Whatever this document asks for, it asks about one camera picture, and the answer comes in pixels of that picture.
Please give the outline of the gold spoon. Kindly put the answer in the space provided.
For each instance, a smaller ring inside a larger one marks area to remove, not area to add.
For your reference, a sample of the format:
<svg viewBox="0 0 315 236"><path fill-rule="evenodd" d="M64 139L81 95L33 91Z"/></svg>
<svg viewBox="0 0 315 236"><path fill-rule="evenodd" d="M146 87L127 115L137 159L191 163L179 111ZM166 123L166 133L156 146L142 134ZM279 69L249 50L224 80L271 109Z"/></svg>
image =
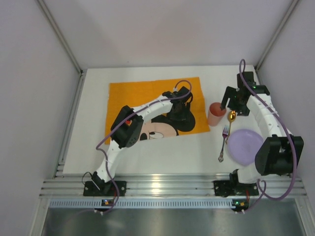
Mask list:
<svg viewBox="0 0 315 236"><path fill-rule="evenodd" d="M228 115L228 121L229 121L229 132L228 132L228 138L230 136L230 133L231 133L231 126L232 126L232 123L235 121L237 117L237 114L235 111L230 111L229 112L229 115Z"/></svg>

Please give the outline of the pink plastic cup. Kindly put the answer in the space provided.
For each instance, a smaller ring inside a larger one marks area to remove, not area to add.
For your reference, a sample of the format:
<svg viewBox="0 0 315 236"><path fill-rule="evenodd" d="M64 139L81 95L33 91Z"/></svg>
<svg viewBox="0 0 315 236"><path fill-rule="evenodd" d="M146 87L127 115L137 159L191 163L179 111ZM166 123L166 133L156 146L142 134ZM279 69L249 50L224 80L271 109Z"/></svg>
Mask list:
<svg viewBox="0 0 315 236"><path fill-rule="evenodd" d="M215 102L209 106L207 122L211 127L217 126L226 114L226 109L221 109L221 103Z"/></svg>

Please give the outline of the iridescent purple fork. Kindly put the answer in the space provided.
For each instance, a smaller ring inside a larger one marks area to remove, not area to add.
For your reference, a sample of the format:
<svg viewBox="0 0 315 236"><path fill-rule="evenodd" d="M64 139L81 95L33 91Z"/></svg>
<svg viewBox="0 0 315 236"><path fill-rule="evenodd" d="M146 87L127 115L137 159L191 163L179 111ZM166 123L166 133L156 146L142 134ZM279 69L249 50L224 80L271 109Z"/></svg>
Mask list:
<svg viewBox="0 0 315 236"><path fill-rule="evenodd" d="M229 134L229 126L225 125L222 131L222 138L223 138L223 142L222 142L222 146L221 146L221 150L220 150L220 155L218 157L218 161L221 163L223 162L223 154L224 154L224 144L225 144L225 140L228 137Z"/></svg>

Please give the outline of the purple plastic plate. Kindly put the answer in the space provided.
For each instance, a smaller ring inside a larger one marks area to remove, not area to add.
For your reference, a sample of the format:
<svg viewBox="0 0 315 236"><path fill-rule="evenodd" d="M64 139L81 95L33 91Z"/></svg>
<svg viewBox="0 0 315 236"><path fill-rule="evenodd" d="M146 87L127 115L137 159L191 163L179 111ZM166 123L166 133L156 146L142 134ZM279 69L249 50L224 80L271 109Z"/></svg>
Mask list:
<svg viewBox="0 0 315 236"><path fill-rule="evenodd" d="M249 129L239 129L229 136L227 150L235 162L247 166L254 162L262 144L263 138L258 133Z"/></svg>

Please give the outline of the orange Mickey Mouse placemat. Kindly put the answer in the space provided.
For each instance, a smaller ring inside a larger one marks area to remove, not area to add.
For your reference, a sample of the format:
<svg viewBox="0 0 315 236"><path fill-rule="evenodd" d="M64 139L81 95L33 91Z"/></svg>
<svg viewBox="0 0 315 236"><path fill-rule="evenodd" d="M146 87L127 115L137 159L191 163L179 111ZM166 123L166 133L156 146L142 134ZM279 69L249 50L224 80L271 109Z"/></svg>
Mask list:
<svg viewBox="0 0 315 236"><path fill-rule="evenodd" d="M128 142L209 130L198 77L109 86L105 144L114 140L128 147Z"/></svg>

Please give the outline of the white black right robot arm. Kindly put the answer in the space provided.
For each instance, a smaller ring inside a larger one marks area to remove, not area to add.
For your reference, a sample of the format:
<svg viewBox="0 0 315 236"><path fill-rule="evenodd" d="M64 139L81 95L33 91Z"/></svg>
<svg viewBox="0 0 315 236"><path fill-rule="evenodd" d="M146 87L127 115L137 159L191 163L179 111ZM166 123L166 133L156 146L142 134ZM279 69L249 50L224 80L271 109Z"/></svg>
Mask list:
<svg viewBox="0 0 315 236"><path fill-rule="evenodd" d="M291 174L295 177L304 141L285 127L272 104L268 88L256 84L253 72L237 74L237 87L226 87L220 107L243 117L253 115L263 138L254 162L233 172L239 184L252 184L267 175Z"/></svg>

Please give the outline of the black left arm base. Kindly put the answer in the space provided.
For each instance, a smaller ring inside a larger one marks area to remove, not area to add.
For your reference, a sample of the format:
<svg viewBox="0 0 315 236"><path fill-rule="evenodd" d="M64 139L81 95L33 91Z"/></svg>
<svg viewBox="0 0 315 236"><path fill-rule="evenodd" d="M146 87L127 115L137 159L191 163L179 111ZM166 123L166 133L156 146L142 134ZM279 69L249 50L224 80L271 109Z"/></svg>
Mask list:
<svg viewBox="0 0 315 236"><path fill-rule="evenodd" d="M117 197L117 196L125 196L126 194L126 181L113 181L109 180L105 182L100 179L96 172L93 174L90 172L86 172L83 177L89 174L91 180L82 182L84 184L83 196L85 197Z"/></svg>

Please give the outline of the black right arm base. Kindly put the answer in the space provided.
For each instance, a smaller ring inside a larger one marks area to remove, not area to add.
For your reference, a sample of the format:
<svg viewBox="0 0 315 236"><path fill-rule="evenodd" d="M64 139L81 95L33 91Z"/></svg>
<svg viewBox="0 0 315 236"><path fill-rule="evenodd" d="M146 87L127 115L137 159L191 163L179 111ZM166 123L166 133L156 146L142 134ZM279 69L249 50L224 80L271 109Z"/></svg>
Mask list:
<svg viewBox="0 0 315 236"><path fill-rule="evenodd" d="M229 197L229 196L258 196L259 191L255 183L242 184L232 183L229 180L215 180L213 181L215 196Z"/></svg>

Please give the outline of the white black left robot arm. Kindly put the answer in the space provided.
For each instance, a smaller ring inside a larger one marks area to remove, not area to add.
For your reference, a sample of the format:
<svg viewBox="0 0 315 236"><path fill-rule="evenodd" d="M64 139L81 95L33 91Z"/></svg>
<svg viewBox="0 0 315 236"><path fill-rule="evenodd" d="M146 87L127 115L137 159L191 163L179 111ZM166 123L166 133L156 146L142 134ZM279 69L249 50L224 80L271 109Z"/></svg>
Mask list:
<svg viewBox="0 0 315 236"><path fill-rule="evenodd" d="M179 91L164 92L147 104L122 107L111 126L103 163L92 175L93 182L101 186L112 180L126 149L138 141L176 137L180 132L192 131L196 124L190 111L192 101L192 92L181 87Z"/></svg>

